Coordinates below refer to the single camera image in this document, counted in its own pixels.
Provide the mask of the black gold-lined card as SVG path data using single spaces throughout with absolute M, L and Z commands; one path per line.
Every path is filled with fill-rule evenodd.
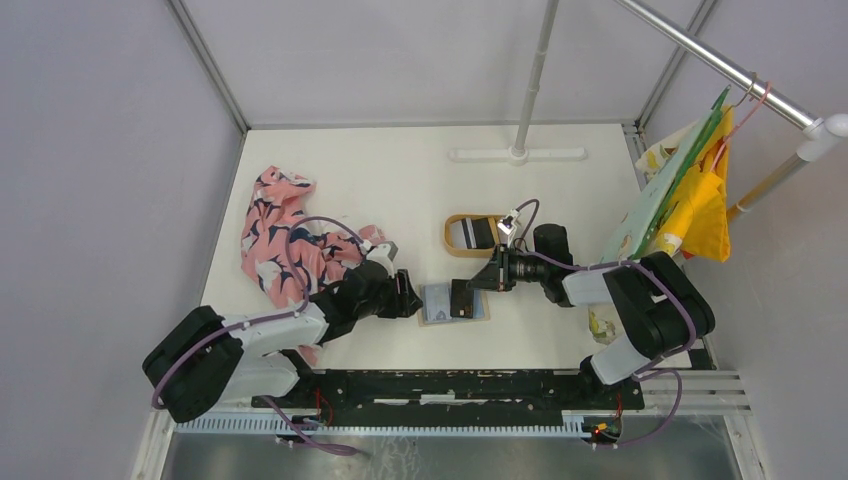
M 468 280 L 453 279 L 450 283 L 450 315 L 453 319 L 471 320 L 485 316 L 483 296 L 468 287 Z

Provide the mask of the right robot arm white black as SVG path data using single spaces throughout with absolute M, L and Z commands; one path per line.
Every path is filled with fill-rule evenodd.
M 566 229 L 556 224 L 536 227 L 533 245 L 531 251 L 497 245 L 468 286 L 508 292 L 519 282 L 536 283 L 561 307 L 612 307 L 623 332 L 584 360 L 577 382 L 580 400 L 591 408 L 606 406 L 617 396 L 617 384 L 642 378 L 715 328 L 711 307 L 665 252 L 636 261 L 578 266 Z

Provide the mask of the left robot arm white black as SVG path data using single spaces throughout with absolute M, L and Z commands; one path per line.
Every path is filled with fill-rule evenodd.
M 322 346 L 368 317 L 409 318 L 422 306 L 407 270 L 391 273 L 365 261 L 306 302 L 281 310 L 226 317 L 209 305 L 196 307 L 142 363 L 154 388 L 151 404 L 177 423 L 222 402 L 261 395 L 302 407 L 313 397 L 314 381 L 287 352 Z

